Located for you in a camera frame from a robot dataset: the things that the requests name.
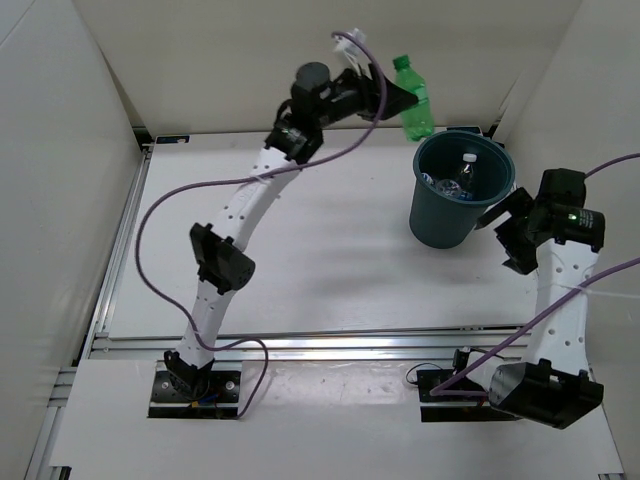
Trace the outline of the clear unlabeled plastic bottle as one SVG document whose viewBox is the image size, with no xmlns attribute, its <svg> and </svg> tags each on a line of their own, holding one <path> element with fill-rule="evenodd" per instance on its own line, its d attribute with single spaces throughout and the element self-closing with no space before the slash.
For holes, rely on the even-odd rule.
<svg viewBox="0 0 640 480">
<path fill-rule="evenodd" d="M 456 181 L 451 179 L 439 180 L 435 184 L 435 188 L 438 192 L 442 193 L 443 195 L 446 195 L 452 198 L 458 198 L 462 191 L 460 185 Z"/>
</svg>

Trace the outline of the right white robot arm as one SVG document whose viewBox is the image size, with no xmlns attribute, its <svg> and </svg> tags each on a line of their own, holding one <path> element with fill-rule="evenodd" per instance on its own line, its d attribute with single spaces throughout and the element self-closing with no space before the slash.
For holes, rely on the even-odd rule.
<svg viewBox="0 0 640 480">
<path fill-rule="evenodd" d="M 603 385 L 588 373 L 588 300 L 579 285 L 590 278 L 604 244 L 604 217 L 584 207 L 586 189 L 542 187 L 535 197 L 519 188 L 480 217 L 484 227 L 504 212 L 495 230 L 506 267 L 537 274 L 535 314 L 525 353 L 516 362 L 497 355 L 449 375 L 449 387 L 470 400 L 482 390 L 489 405 L 509 415 L 563 430 L 598 408 Z"/>
</svg>

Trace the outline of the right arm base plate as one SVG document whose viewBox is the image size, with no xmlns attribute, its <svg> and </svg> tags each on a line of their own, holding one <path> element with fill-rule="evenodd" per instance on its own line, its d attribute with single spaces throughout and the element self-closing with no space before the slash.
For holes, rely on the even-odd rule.
<svg viewBox="0 0 640 480">
<path fill-rule="evenodd" d="M 444 368 L 433 362 L 421 362 L 405 374 L 405 383 L 418 390 L 421 421 L 423 423 L 478 423 L 510 422 L 518 418 L 494 409 L 488 399 L 489 386 L 495 368 L 506 363 L 501 355 L 492 357 L 472 372 L 472 378 L 464 377 L 445 388 L 444 394 L 433 395 L 432 390 L 454 377 L 486 350 L 464 347 L 454 352 L 452 366 Z"/>
</svg>

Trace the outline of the clear bottle blue label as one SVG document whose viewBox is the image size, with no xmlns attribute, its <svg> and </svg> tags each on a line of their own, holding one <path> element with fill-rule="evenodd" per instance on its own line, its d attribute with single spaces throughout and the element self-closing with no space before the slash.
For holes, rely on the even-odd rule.
<svg viewBox="0 0 640 480">
<path fill-rule="evenodd" d="M 456 174 L 456 182 L 460 187 L 460 196 L 462 200 L 472 200 L 476 189 L 476 170 L 477 155 L 474 153 L 465 153 L 462 156 L 462 163 Z"/>
<path fill-rule="evenodd" d="M 427 174 L 426 172 L 422 173 L 422 178 L 429 184 L 429 185 L 435 185 L 436 181 L 434 180 L 433 177 L 431 177 L 429 174 Z"/>
</svg>

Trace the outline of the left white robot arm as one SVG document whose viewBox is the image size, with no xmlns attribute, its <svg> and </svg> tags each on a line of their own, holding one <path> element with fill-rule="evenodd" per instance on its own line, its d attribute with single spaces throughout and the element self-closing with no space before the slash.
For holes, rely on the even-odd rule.
<svg viewBox="0 0 640 480">
<path fill-rule="evenodd" d="M 212 350 L 226 310 L 247 285 L 255 263 L 245 254 L 258 223 L 282 190 L 295 179 L 323 143 L 324 128 L 349 116 L 372 121 L 394 117 L 418 98 L 385 76 L 365 76 L 351 68 L 336 79 L 319 62 L 300 67 L 290 97 L 279 107 L 272 131 L 240 186 L 211 224 L 189 232 L 198 266 L 192 324 L 179 345 L 164 355 L 173 387 L 188 400 L 205 396 L 214 363 Z"/>
</svg>

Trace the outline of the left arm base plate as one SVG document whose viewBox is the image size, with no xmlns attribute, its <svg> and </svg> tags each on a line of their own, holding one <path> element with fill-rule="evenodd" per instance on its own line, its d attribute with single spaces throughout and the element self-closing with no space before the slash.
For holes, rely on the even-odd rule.
<svg viewBox="0 0 640 480">
<path fill-rule="evenodd" d="M 242 365 L 218 362 L 194 394 L 177 390 L 163 362 L 155 366 L 147 417 L 151 419 L 233 420 L 239 413 Z"/>
</svg>

